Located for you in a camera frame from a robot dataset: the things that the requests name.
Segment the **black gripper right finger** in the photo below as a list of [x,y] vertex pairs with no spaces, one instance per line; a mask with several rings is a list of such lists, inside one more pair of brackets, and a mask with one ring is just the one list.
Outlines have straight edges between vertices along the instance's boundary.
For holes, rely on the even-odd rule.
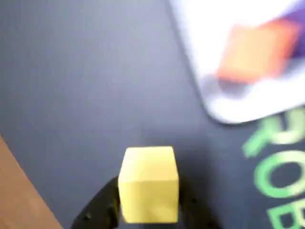
[[180,187],[179,205],[186,229],[221,229],[211,209],[189,187]]

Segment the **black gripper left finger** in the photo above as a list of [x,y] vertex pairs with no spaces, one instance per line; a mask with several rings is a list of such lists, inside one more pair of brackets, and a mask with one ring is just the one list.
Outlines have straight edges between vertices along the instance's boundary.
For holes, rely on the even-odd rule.
[[120,221],[118,176],[109,180],[72,222],[72,229],[116,229]]

